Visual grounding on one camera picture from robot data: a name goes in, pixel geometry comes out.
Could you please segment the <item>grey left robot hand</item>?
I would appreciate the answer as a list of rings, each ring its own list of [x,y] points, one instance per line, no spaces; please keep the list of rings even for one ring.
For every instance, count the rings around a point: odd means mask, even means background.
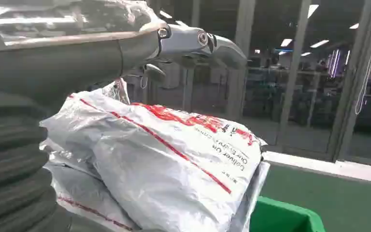
[[[50,109],[74,90],[156,62],[241,69],[231,40],[169,24],[143,0],[0,0],[0,94]]]

